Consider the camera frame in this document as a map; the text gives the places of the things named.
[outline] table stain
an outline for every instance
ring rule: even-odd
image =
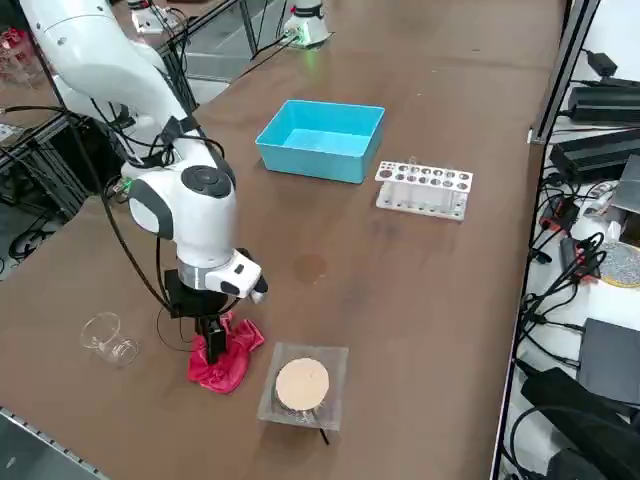
[[[305,285],[313,285],[327,273],[327,261],[320,255],[308,253],[293,261],[293,274]]]

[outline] power adapter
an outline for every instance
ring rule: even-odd
[[[587,62],[601,77],[613,77],[618,70],[618,65],[611,60],[606,53],[593,53],[591,50],[583,49],[587,54]]]

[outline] clear plastic box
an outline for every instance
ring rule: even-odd
[[[258,419],[301,427],[339,431],[342,421],[342,394],[347,371],[349,349],[344,347],[312,347],[278,342],[273,351],[267,380],[262,392]],[[317,408],[304,412],[292,411],[278,400],[275,383],[278,373],[287,363],[298,358],[319,361],[329,374],[329,391]]]

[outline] red cloth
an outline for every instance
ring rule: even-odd
[[[246,318],[233,329],[231,312],[220,317],[220,325],[227,332],[227,351],[214,365],[207,364],[204,337],[199,336],[189,358],[187,378],[216,393],[233,392],[249,368],[249,353],[264,343],[264,337],[253,322]]]

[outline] black power supply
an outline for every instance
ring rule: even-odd
[[[618,65],[609,58],[606,53],[593,53],[590,50],[583,49],[587,54],[587,62],[601,77],[613,77],[618,70]]]
[[[575,87],[565,114],[575,122],[640,123],[640,89],[637,87]]]
[[[640,155],[640,129],[559,142],[550,159],[568,181],[591,183],[619,179],[632,154]]]

